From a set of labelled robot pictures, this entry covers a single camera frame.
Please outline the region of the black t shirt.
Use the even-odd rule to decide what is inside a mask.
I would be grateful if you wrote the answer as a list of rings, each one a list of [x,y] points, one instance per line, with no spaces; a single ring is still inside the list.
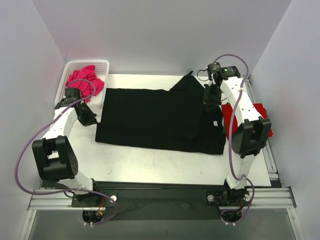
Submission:
[[[222,111],[203,103],[204,91],[191,72],[170,90],[109,88],[95,141],[222,155],[226,144]]]

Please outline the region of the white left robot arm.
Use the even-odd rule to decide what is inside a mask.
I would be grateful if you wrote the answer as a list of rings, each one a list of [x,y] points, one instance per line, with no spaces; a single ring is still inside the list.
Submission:
[[[77,88],[66,88],[64,98],[54,108],[54,123],[40,140],[32,143],[32,152],[40,178],[56,182],[81,195],[90,206],[101,201],[96,182],[79,170],[79,164],[69,141],[69,135],[76,121],[88,127],[98,123],[96,114],[81,99]]]

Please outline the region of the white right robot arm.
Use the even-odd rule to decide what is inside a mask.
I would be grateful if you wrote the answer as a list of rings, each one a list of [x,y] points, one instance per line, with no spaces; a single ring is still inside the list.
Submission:
[[[225,96],[232,109],[226,125],[230,174],[226,178],[228,188],[222,190],[221,197],[233,204],[240,197],[238,190],[247,186],[252,163],[266,146],[272,124],[255,108],[245,91],[245,79],[235,66],[222,67],[214,62],[206,72],[209,83],[204,86],[204,104],[220,106]]]

